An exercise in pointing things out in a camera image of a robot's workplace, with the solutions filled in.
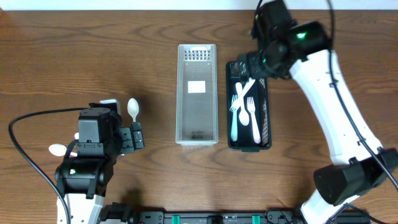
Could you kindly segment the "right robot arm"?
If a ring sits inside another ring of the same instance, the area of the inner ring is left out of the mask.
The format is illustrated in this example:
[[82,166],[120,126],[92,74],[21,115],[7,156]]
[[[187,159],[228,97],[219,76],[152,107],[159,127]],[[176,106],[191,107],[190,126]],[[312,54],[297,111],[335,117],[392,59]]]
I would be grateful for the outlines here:
[[244,82],[294,80],[322,128],[331,164],[313,174],[315,191],[299,208],[303,223],[330,223],[352,202],[385,180],[397,184],[397,150],[383,148],[363,119],[340,70],[334,33],[312,21],[299,24],[283,1],[259,2],[251,31],[258,49],[238,58]]

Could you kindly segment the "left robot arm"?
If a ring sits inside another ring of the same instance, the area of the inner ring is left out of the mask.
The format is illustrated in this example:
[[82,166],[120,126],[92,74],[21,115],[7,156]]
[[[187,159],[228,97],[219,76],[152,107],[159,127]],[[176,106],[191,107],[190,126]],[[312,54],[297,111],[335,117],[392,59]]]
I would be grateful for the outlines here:
[[115,104],[92,103],[80,111],[78,132],[80,137],[68,145],[55,172],[62,195],[57,205],[66,205],[68,211],[57,221],[139,223],[138,214],[127,205],[103,203],[117,158],[144,148],[141,124],[134,121],[124,127]]

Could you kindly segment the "pale green plastic fork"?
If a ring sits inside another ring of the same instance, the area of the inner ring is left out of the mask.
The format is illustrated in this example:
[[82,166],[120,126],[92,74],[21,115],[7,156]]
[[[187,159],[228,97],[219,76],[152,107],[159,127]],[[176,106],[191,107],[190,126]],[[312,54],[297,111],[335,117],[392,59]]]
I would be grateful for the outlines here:
[[238,140],[238,123],[237,123],[237,109],[230,109],[232,112],[232,122],[231,122],[231,132],[230,132],[230,139],[233,142],[236,142]]

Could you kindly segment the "white fork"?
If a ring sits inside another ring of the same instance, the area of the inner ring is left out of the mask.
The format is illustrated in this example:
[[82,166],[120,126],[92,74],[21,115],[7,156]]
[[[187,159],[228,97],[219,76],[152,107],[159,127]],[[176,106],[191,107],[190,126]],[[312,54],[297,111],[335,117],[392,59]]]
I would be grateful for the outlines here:
[[256,144],[259,144],[261,142],[261,136],[259,133],[259,128],[257,125],[257,119],[256,119],[256,115],[255,115],[256,107],[254,104],[254,98],[251,96],[247,98],[247,108],[251,115],[253,140]]
[[237,99],[234,100],[234,102],[231,104],[229,108],[230,111],[237,111],[238,109],[240,109],[243,99],[246,96],[246,93],[251,89],[255,81],[256,81],[255,79],[249,78],[249,80],[246,82],[245,86],[243,87],[242,92],[238,95]]

